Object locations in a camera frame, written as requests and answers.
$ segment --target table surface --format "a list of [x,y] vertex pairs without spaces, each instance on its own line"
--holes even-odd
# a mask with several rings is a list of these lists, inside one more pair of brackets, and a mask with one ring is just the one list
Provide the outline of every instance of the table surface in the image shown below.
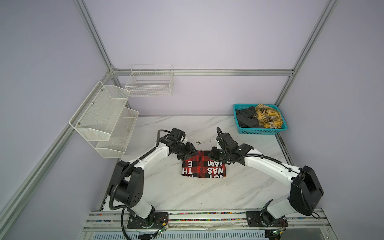
[[[159,129],[173,127],[184,131],[197,150],[216,146],[216,127],[220,127],[239,145],[247,143],[264,155],[286,163],[274,135],[238,134],[234,116],[138,117],[121,160],[142,155],[155,144]],[[221,179],[182,176],[182,162],[172,154],[144,172],[143,197],[156,210],[219,210],[262,208],[270,199],[289,193],[282,183],[257,169],[240,163],[226,165],[226,169],[227,175]]]

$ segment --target blue plastic basket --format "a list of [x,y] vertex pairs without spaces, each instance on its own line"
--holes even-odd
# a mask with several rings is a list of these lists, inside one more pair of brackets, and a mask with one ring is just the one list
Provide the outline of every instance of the blue plastic basket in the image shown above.
[[[233,113],[235,114],[235,121],[236,121],[236,126],[237,126],[237,132],[238,133],[240,133],[240,134],[270,134],[270,135],[274,135],[274,134],[277,134],[277,133],[279,133],[281,131],[287,130],[287,124],[285,123],[283,115],[281,115],[281,117],[283,119],[283,125],[279,129],[275,129],[275,128],[245,128],[245,127],[239,127],[239,122],[237,121],[237,117],[236,117],[236,109],[237,110],[243,110],[243,109],[249,108],[251,106],[256,107],[257,105],[258,104],[234,104],[233,105]],[[280,109],[276,105],[265,104],[265,106],[274,108],[274,109],[278,110],[281,113]]]

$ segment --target plaid fabric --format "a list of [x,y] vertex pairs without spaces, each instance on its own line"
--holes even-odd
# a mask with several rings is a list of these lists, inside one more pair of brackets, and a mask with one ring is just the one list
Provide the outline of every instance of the plaid fabric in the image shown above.
[[227,174],[225,164],[212,161],[209,151],[199,151],[191,159],[183,161],[181,175],[199,178],[223,178]]
[[265,128],[281,128],[283,125],[283,119],[278,110],[263,104],[257,105],[255,109],[259,124],[263,125]]

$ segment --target gray garment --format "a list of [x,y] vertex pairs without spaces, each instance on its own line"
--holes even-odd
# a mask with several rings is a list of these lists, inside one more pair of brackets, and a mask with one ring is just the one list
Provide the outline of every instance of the gray garment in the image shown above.
[[259,125],[259,120],[257,120],[257,113],[255,107],[249,107],[243,110],[236,109],[237,122],[239,127],[245,128],[264,128],[264,126]]

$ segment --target white wire basket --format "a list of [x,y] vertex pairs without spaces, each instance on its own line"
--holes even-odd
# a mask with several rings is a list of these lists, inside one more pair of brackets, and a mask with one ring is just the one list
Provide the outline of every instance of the white wire basket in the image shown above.
[[69,123],[104,158],[120,158],[127,149],[139,112],[125,107],[128,90],[102,82],[97,88],[100,89],[91,102],[86,100],[82,104],[88,105],[84,113],[81,115],[80,107]]
[[131,97],[171,96],[174,76],[172,65],[131,65],[125,88]]

